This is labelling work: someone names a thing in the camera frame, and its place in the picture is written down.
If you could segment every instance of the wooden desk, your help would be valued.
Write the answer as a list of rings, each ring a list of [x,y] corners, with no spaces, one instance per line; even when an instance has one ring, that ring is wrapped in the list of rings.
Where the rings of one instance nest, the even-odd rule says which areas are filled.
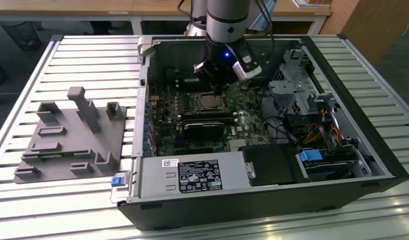
[[[0,0],[0,21],[131,21],[134,33],[142,35],[142,21],[189,21],[178,4],[180,0]],[[184,9],[190,8],[186,1]],[[293,0],[278,0],[273,21],[309,22],[308,32],[297,33],[316,35],[331,15],[329,9],[299,8]]]
[[[190,11],[192,1],[186,1],[182,9]],[[131,23],[137,35],[144,34],[144,21],[189,21],[178,11],[180,0],[133,0]],[[312,22],[309,34],[317,35],[323,29],[331,9],[299,8],[293,0],[278,0],[273,21],[276,22]]]
[[[335,0],[332,10],[321,33],[345,34],[376,64],[407,30],[409,0]]]
[[[130,20],[133,0],[0,0],[0,21]]]

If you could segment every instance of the metal bracket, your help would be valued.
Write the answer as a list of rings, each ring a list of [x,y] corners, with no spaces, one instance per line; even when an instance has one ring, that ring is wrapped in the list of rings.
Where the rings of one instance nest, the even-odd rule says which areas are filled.
[[[293,81],[272,81],[270,87],[276,94],[295,94],[296,92],[304,92],[304,86],[300,82]]]
[[[139,56],[145,56],[154,51],[154,37],[152,36],[142,36],[138,41],[138,52]]]

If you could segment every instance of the cable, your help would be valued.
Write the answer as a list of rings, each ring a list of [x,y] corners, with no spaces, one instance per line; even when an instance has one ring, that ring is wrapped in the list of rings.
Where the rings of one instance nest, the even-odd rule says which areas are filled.
[[[409,31],[409,24],[408,24],[408,27],[407,27],[407,30],[405,30],[403,36],[407,35],[408,31]]]
[[[257,3],[257,6],[260,8],[260,11],[261,11],[261,14],[262,16],[265,17],[265,20],[266,20],[266,23],[268,23],[268,27],[269,27],[269,34],[270,34],[270,37],[272,37],[272,52],[269,54],[269,58],[272,58],[274,52],[276,52],[276,40],[274,40],[274,33],[273,33],[273,18],[272,18],[272,14],[265,6],[265,3],[264,3],[264,0],[261,0],[261,3],[264,5],[264,9],[262,9],[262,6],[261,6],[261,3],[260,3],[260,0],[256,0],[256,3]]]
[[[284,130],[280,129],[280,127],[283,126],[283,124],[278,125],[278,126],[274,126],[274,125],[272,125],[268,121],[266,121],[266,124],[268,124],[269,127],[272,127],[272,129],[276,130],[276,132],[277,132],[277,138],[278,138],[278,132],[281,132],[281,133],[287,136],[287,138],[288,138],[293,143],[296,142],[296,141],[292,139],[291,134],[289,134],[287,131],[284,131]]]
[[[9,93],[0,93],[0,95],[19,95],[19,94],[21,94],[19,92],[18,92],[18,93],[17,93],[17,92],[15,92],[15,93],[14,93],[14,92],[13,92],[13,93],[11,93],[11,92],[9,92]]]
[[[181,3],[178,5],[178,11],[182,12],[189,17],[189,19],[192,19],[192,21],[196,21],[194,17],[185,10],[182,10],[184,3],[185,3],[185,0],[181,0]]]
[[[272,53],[270,53],[270,57],[269,57],[269,59],[272,58],[272,56],[273,56],[273,54],[274,54],[274,51],[276,51],[276,40],[274,40],[274,33],[273,33],[273,16],[272,16],[272,14],[270,14],[270,11],[269,11],[269,9],[266,8],[266,6],[265,6],[265,3],[264,3],[264,0],[261,0],[261,2],[262,2],[262,5],[264,5],[264,9],[265,9],[265,12],[266,12],[266,14],[269,15],[269,23],[270,23],[270,36],[272,36],[272,47],[273,47],[273,49],[272,49]]]

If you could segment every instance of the floor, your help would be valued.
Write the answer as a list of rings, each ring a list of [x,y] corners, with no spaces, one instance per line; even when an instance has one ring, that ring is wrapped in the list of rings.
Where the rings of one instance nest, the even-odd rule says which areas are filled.
[[[42,25],[45,30],[38,33],[43,41],[43,47],[29,52],[19,49],[0,27],[0,64],[9,74],[7,81],[0,84],[0,94],[9,93],[0,95],[0,127],[17,102],[18,94],[22,92],[33,74],[51,36],[55,34],[83,35],[85,32],[93,32],[90,22],[43,22]],[[165,33],[174,34],[173,31],[185,29],[184,25],[185,23],[177,25],[176,30],[168,30],[164,27]],[[149,34],[161,31],[161,26],[145,27],[149,27]],[[133,34],[131,25],[129,22],[115,22],[114,29],[110,32],[115,35]],[[377,65],[377,70],[409,104],[409,30],[399,38],[392,50]]]

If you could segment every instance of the slotted metal surface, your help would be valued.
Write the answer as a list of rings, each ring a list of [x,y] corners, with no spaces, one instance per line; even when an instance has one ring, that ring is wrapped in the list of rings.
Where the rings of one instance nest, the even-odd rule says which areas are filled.
[[[409,171],[409,108],[359,53],[347,46],[348,42],[336,36],[313,39]],[[409,238],[409,181],[339,210],[149,232],[137,230],[117,210],[110,200],[110,177],[13,183],[39,119],[35,115],[39,102],[55,100],[61,108],[74,108],[66,98],[70,86],[85,86],[87,97],[98,107],[113,101],[129,107],[121,171],[131,168],[139,81],[137,41],[137,36],[66,36],[47,48],[31,86],[26,88],[25,105],[18,116],[13,113],[15,122],[6,125],[6,137],[0,140],[0,239]],[[329,90],[323,77],[317,78]],[[113,198],[125,196],[127,190],[122,189]],[[218,214],[212,212],[212,206],[197,207]]]

